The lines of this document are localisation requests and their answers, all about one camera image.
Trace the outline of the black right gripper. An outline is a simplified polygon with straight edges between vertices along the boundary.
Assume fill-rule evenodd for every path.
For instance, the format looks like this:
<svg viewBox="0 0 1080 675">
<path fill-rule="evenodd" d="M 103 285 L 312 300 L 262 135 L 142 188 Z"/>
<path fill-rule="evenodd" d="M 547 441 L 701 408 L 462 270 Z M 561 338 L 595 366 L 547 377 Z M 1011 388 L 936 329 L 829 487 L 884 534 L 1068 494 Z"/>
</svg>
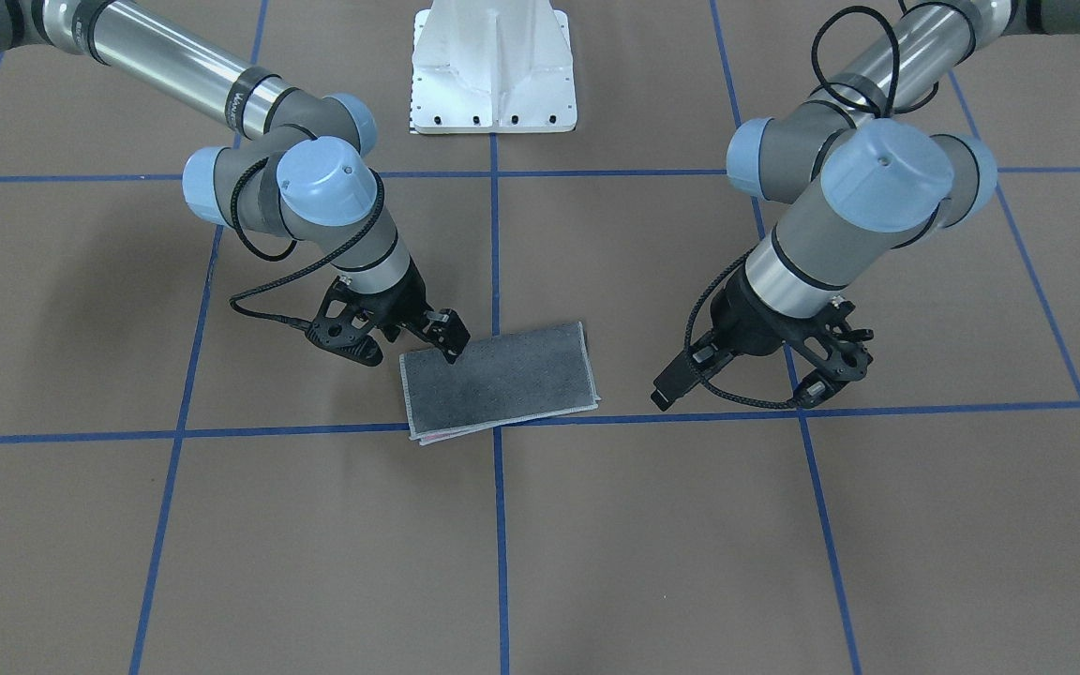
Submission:
<svg viewBox="0 0 1080 675">
<path fill-rule="evenodd" d="M 438 350 L 447 364 L 455 364 L 469 342 L 469 332 L 453 308 L 432 310 L 426 302 L 426 281 L 416 266 L 386 291 L 372 295 L 374 326 L 384 340 L 399 340 L 403 332 Z"/>
</svg>

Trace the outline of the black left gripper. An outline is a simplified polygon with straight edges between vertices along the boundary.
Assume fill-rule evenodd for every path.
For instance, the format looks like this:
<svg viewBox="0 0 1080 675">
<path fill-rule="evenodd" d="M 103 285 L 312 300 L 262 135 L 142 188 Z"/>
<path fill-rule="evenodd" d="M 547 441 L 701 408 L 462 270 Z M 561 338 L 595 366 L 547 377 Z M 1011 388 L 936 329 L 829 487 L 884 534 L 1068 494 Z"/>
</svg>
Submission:
<svg viewBox="0 0 1080 675">
<path fill-rule="evenodd" d="M 801 354 L 831 357 L 832 347 L 823 340 L 816 316 L 791 318 L 762 302 L 744 272 L 728 276 L 723 291 L 711 301 L 711 343 L 693 345 L 671 360 L 652 381 L 649 399 L 660 411 L 690 390 L 710 380 L 724 363 L 724 352 L 732 355 L 772 354 L 788 342 Z"/>
</svg>

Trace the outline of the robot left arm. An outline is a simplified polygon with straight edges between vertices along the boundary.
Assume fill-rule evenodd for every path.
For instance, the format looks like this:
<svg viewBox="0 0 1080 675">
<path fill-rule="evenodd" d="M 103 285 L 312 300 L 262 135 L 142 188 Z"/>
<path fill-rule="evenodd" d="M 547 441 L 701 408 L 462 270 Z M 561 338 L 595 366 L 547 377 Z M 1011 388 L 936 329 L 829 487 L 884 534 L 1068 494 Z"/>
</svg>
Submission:
<svg viewBox="0 0 1080 675">
<path fill-rule="evenodd" d="M 891 21 L 870 6 L 841 8 L 824 26 L 864 14 L 882 38 L 836 75 L 811 60 L 810 98 L 734 132 L 728 181 L 786 211 L 694 303 L 681 353 L 654 379 L 659 409 L 696 387 L 755 409 L 814 409 L 864 379 L 873 333 L 848 323 L 846 287 L 883 253 L 968 221 L 998 186 L 984 141 L 924 134 L 901 114 L 930 102 L 955 66 L 995 39 L 1080 35 L 1080 1 L 904 1 L 901 12 Z M 813 365 L 788 400 L 714 389 L 733 359 L 784 347 Z"/>
</svg>

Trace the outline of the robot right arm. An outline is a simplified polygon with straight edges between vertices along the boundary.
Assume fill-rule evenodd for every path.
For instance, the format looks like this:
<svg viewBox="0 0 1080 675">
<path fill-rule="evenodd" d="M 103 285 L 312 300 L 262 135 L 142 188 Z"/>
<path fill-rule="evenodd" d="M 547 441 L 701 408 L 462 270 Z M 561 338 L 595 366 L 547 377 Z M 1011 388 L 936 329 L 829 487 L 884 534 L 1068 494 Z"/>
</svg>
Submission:
<svg viewBox="0 0 1080 675">
<path fill-rule="evenodd" d="M 189 157 L 188 208 L 265 261 L 303 243 L 322 257 L 237 293 L 237 313 L 289 326 L 366 367 L 383 357 L 374 332 L 387 341 L 409 333 L 449 363 L 462 354 L 463 321 L 428 303 L 386 210 L 384 181 L 366 165 L 378 129 L 357 97 L 313 96 L 133 1 L 0 1 L 0 53 L 33 44 L 126 72 L 243 137 Z"/>
</svg>

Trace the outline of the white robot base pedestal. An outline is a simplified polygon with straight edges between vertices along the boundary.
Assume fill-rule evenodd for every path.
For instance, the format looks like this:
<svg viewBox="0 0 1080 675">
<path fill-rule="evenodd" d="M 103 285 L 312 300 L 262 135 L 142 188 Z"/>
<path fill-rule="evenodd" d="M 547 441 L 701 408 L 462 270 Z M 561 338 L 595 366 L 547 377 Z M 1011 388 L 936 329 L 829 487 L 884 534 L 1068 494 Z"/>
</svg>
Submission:
<svg viewBox="0 0 1080 675">
<path fill-rule="evenodd" d="M 569 17 L 548 1 L 434 1 L 411 21 L 416 134 L 578 126 Z"/>
</svg>

